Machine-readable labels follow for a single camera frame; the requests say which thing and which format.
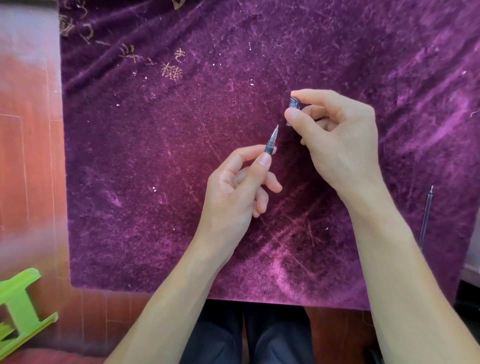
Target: leg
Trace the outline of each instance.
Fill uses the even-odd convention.
[[[301,306],[246,303],[252,364],[314,364],[310,320]]]
[[[180,364],[240,364],[243,304],[206,300]]]

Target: green chair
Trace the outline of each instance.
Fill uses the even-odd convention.
[[[31,339],[38,332],[58,320],[54,313],[40,321],[27,294],[27,287],[41,277],[35,268],[29,268],[9,280],[0,282],[0,305],[7,306],[14,327],[0,323],[0,360]]]

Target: fingernail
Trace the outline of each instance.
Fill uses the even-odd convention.
[[[288,108],[288,109],[285,110],[285,119],[293,120],[293,119],[296,118],[296,116],[298,115],[299,112],[301,112],[301,111],[298,110],[298,109]]]
[[[263,152],[258,158],[257,163],[263,164],[264,166],[272,159],[272,156],[268,153]]]

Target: purple tablecloth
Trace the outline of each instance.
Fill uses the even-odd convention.
[[[277,124],[270,196],[211,297],[367,309],[348,213],[285,125],[289,92],[373,105],[384,178],[452,299],[480,205],[478,1],[60,2],[71,280],[154,291],[206,180]]]

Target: wooden floor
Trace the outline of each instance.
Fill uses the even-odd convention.
[[[64,163],[58,13],[0,4],[0,279],[40,270],[32,299],[42,318],[60,319],[35,345],[107,355],[149,295],[70,285]],[[307,311],[317,362],[363,362],[369,313]]]

